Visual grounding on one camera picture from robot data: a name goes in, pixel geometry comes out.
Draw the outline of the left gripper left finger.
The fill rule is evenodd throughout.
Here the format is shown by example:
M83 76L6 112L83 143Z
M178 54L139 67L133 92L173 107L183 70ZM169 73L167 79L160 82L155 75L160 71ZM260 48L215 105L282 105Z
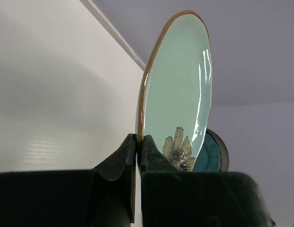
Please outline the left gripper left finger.
M93 169L0 173L0 227L129 227L136 137Z

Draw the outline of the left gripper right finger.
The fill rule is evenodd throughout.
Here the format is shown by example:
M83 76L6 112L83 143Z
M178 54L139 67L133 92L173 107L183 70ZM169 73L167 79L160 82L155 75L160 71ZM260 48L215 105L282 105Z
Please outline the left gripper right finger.
M145 227L273 227L257 183L240 172L181 172L150 135L141 151Z

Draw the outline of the teal scalloped edge plate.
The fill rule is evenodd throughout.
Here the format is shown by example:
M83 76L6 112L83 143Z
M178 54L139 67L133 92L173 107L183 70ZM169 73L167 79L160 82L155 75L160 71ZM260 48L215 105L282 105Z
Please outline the teal scalloped edge plate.
M211 171L219 172L221 155L219 146L214 138L207 133L201 150L195 161L193 172Z

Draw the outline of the light green round plate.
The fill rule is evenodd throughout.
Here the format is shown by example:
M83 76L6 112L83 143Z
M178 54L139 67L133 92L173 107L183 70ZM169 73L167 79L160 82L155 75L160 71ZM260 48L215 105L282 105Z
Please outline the light green round plate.
M150 135L176 169L191 172L205 138L212 79L203 20L191 10L175 14L162 29L143 73L136 112L138 144Z

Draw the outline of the cream plate with metallic rim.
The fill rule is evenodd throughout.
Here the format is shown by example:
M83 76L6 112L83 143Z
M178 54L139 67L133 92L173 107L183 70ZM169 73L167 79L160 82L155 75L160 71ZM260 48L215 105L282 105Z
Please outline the cream plate with metallic rim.
M206 129L206 132L210 134L213 138L213 140L216 142L218 145L218 150L220 154L220 172L226 172L228 171L229 168L229 153L227 150L227 147L222 140L222 138L215 133L214 131L210 130L209 128Z

